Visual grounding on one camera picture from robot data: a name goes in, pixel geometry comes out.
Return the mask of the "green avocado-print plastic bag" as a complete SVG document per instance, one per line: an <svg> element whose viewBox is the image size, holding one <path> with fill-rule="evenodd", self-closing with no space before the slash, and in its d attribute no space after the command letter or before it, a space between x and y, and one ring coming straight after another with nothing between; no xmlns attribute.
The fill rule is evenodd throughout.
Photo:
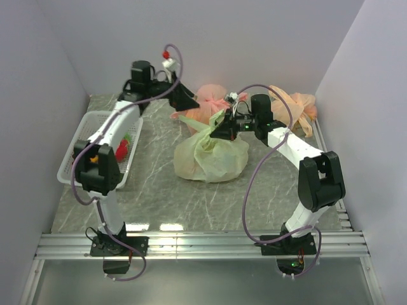
<svg viewBox="0 0 407 305"><path fill-rule="evenodd" d="M179 121L195 129L196 133L175 148L173 164L178 177L216 183L233 180L242 173L249 159L249 144L241 137L233 141L210 137L216 123L221 123L224 117L225 111L219 111L206 125L179 116Z"/></svg>

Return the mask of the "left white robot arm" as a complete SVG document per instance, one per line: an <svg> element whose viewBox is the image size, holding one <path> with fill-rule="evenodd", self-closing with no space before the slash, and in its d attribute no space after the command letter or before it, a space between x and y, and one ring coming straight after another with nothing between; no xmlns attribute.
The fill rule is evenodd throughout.
<svg viewBox="0 0 407 305"><path fill-rule="evenodd" d="M71 184L80 184L90 197L78 198L82 205L94 205L99 222L92 242L94 251L121 255L131 251L125 222L118 211L116 188L121 173L116 151L126 132L145 111L150 102L166 99L177 111L199 106L194 94L181 83L183 63L168 58L163 61L165 79L145 60L132 63L131 77L123 85L115 107L103 125L87 140L74 145Z"/></svg>

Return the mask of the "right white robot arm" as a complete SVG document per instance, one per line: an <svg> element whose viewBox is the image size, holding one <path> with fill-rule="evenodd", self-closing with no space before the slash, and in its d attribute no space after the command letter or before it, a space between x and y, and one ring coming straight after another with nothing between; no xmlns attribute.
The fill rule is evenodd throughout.
<svg viewBox="0 0 407 305"><path fill-rule="evenodd" d="M226 110L223 119L215 124L213 139L234 141L240 132L254 132L256 138L272 151L277 151L298 170L298 198L300 202L292 216L282 226L280 241L285 253L293 254L303 244L302 237L315 227L321 215L345 196L345 183L339 156L317 149L274 118L272 102L265 94L253 95L251 110L237 112L237 104Z"/></svg>

